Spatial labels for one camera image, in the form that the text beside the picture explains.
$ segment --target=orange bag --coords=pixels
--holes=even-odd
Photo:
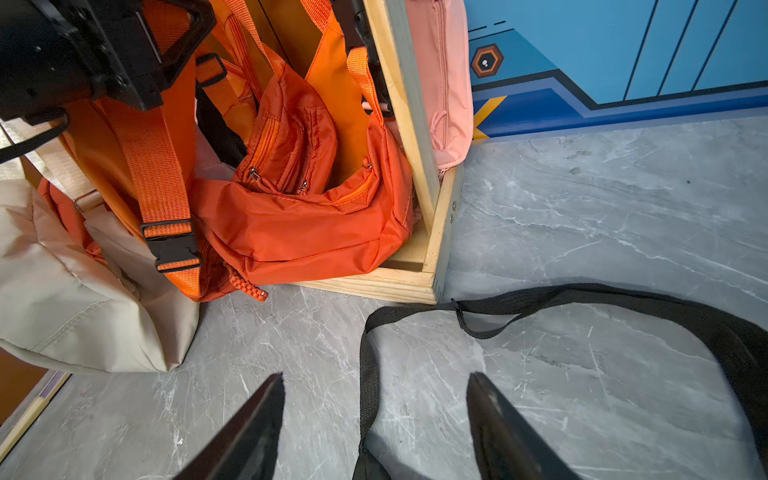
[[[231,61],[202,45],[152,111],[110,99],[68,106],[65,140],[75,160],[147,240],[158,270],[195,300],[235,287],[264,300],[254,284],[367,273],[410,236],[410,169],[385,126],[367,51],[345,56],[328,0],[302,4],[322,32],[306,79],[262,43],[244,0],[213,0],[213,37]],[[160,49],[174,36],[158,31],[180,35],[188,22],[153,0],[144,14]],[[272,74],[263,86],[265,66]],[[194,178],[195,75],[247,146],[232,181]],[[332,175],[350,171],[326,189]]]

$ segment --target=black webbing strap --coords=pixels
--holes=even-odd
[[[384,306],[371,313],[360,340],[360,444],[353,480],[390,480],[386,470],[365,447],[366,436],[379,412],[379,363],[368,334],[376,327],[431,310],[454,310],[458,324],[476,339],[489,339],[510,323],[539,310],[567,303],[615,305],[677,323],[693,333],[720,363],[752,429],[757,453],[768,473],[768,332],[722,310],[658,293],[625,290],[601,283],[569,283],[504,293],[482,300],[439,305]],[[478,332],[464,313],[515,315],[504,326]]]
[[[214,149],[219,160],[231,167],[238,168],[248,154],[248,149],[240,138],[224,121],[224,117],[216,108],[216,105],[208,98],[203,86],[198,83],[195,87],[197,99],[197,127],[203,134],[208,144]]]

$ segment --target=strap adjuster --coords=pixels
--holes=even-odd
[[[197,57],[194,61],[195,65],[200,66],[204,64],[205,62],[209,61],[210,59],[215,58],[216,61],[219,62],[219,66],[221,66],[221,73],[216,75],[215,77],[209,78],[206,81],[198,81],[197,83],[202,87],[210,87],[211,85],[215,85],[225,79],[227,77],[227,67],[224,66],[224,62],[221,61],[221,57],[216,53],[206,53],[205,55],[201,55]]]
[[[200,266],[200,254],[197,252],[197,241],[194,238],[194,231],[179,233],[178,235],[162,235],[159,237],[147,238],[147,228],[160,227],[162,225],[176,225],[179,223],[188,223],[192,227],[191,219],[183,220],[165,220],[161,222],[143,223],[140,226],[141,236],[147,241],[147,246],[155,256],[154,267],[160,273],[181,272],[198,268]],[[191,265],[179,266],[177,268],[161,269],[163,265],[176,262],[186,262],[198,259],[197,263]]]

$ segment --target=zipper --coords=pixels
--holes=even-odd
[[[435,11],[437,12],[437,30],[438,43],[440,50],[440,88],[442,93],[440,111],[444,111],[442,116],[442,144],[445,147],[448,143],[448,58],[445,50],[445,7],[442,0],[435,0]]]
[[[371,165],[371,161],[370,160],[367,160],[367,163],[366,163],[365,167],[368,170],[373,170],[373,165]],[[331,206],[331,207],[338,207],[339,205],[347,204],[347,203],[351,202],[352,200],[355,200],[357,197],[359,197],[360,195],[364,194],[366,190],[368,190],[368,186],[371,184],[371,182],[373,182],[373,177],[374,177],[374,174],[373,174],[373,172],[371,172],[371,174],[368,176],[368,178],[366,178],[366,181],[364,181],[362,183],[362,185],[357,187],[354,191],[348,193],[347,195],[344,195],[341,198],[337,198],[333,202],[324,202],[324,203],[321,203],[319,205],[327,205],[327,206]]]
[[[367,161],[367,163],[364,165],[364,167],[367,170],[373,170],[373,165],[371,165],[370,161]],[[308,203],[312,203],[312,204],[315,204],[315,205],[322,205],[324,207],[338,207],[339,205],[347,204],[347,203],[351,202],[352,200],[355,200],[360,195],[363,195],[366,192],[366,190],[368,190],[368,187],[370,186],[371,182],[373,182],[373,178],[374,177],[375,177],[375,174],[373,172],[371,172],[371,174],[368,176],[368,178],[366,178],[365,181],[363,181],[363,183],[359,187],[357,187],[355,190],[349,192],[347,195],[344,195],[343,197],[337,198],[333,202],[317,202],[317,203],[315,203],[315,202],[308,202]],[[291,197],[290,195],[285,195],[285,194],[282,194],[282,193],[276,193],[275,196],[276,197],[288,198],[290,200],[297,200],[296,197]]]
[[[256,152],[253,154],[253,159],[250,162],[251,167],[248,169],[248,177],[254,180],[259,180],[259,169],[262,167],[264,160],[266,159],[267,152],[270,151],[272,143],[275,139],[275,133],[277,132],[278,121],[274,118],[267,118],[264,122],[264,129],[261,131],[261,138],[259,144],[256,147]]]

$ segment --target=pink pouch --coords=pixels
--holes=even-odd
[[[472,142],[469,33],[463,0],[408,0],[432,148],[440,171],[460,164]]]

